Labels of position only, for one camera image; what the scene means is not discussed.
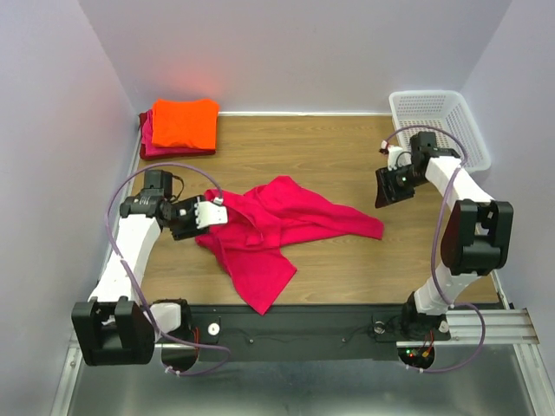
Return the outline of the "crimson t shirt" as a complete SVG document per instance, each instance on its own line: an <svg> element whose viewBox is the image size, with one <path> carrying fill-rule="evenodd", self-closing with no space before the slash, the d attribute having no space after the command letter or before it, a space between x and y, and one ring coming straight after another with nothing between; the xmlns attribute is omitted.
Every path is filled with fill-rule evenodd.
<svg viewBox="0 0 555 416"><path fill-rule="evenodd" d="M264 315L297 268L284 246L344 235L382 239L384 225L357 209L331 203L279 176L244 194L223 192L228 222L195 238L232 279L238 295Z"/></svg>

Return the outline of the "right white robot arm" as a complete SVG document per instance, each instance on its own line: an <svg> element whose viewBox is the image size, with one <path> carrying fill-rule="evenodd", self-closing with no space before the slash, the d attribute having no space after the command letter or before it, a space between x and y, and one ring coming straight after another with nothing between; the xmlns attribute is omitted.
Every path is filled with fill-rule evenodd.
<svg viewBox="0 0 555 416"><path fill-rule="evenodd" d="M446 313L473 282L505 266L513 227L513 206L485 192L467 172L467 150L440 146L438 127L416 126L408 149L384 140L387 165L376 170L375 207L415 195L429 183L442 197L430 256L430 278L402 306L397 324L409 338L448 331Z"/></svg>

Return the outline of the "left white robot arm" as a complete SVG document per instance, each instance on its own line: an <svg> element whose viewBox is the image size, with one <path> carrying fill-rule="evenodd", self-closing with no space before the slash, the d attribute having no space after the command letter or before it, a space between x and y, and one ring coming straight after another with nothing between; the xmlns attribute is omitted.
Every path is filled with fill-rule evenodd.
<svg viewBox="0 0 555 416"><path fill-rule="evenodd" d="M86 302L73 307L71 321L90 366L147 364L163 334L184 341L193 332L186 301L149 304L140 290L148 258L164 229L182 240L228 220L221 197L178 199L173 193L176 179L164 170L145 172L142 189L120 205L118 229L108 231L111 253L99 282Z"/></svg>

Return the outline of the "folded orange t shirt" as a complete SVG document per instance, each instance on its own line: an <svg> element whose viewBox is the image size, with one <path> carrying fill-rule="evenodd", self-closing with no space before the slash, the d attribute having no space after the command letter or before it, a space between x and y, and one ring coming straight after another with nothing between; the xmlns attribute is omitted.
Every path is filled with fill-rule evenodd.
<svg viewBox="0 0 555 416"><path fill-rule="evenodd" d="M219 104L211 99L168 101L152 107L152 144L161 148L187 147L213 151L217 146Z"/></svg>

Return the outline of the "white plastic basket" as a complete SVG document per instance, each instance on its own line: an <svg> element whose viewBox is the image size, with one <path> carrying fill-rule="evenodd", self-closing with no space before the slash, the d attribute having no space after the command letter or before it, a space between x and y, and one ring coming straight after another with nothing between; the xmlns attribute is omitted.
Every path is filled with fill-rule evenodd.
<svg viewBox="0 0 555 416"><path fill-rule="evenodd" d="M437 133L441 147L451 147L467 153L468 172L484 172L491 166L482 134L464 97L452 90L408 90L392 93L389 98L398 145L408 150L409 139L423 126L436 127L449 133Z"/></svg>

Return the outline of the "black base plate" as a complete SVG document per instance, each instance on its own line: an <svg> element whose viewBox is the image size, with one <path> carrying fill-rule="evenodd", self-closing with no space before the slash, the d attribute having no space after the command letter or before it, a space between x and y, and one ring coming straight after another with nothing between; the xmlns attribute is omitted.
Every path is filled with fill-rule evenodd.
<svg viewBox="0 0 555 416"><path fill-rule="evenodd" d="M277 305L265 315L248 306L193 305L174 336L208 345L197 351L171 341L158 345L161 360L181 369L230 361L395 361L407 343L415 353L426 343L447 341L447 319L402 323L399 304Z"/></svg>

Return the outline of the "aluminium frame rail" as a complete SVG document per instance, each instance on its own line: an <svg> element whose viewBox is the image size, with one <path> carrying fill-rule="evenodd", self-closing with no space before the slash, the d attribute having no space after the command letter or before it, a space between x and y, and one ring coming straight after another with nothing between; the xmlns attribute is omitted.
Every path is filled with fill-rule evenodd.
<svg viewBox="0 0 555 416"><path fill-rule="evenodd" d="M450 338L395 361L230 361L89 367L72 342L55 415L551 415L524 310L447 314Z"/></svg>

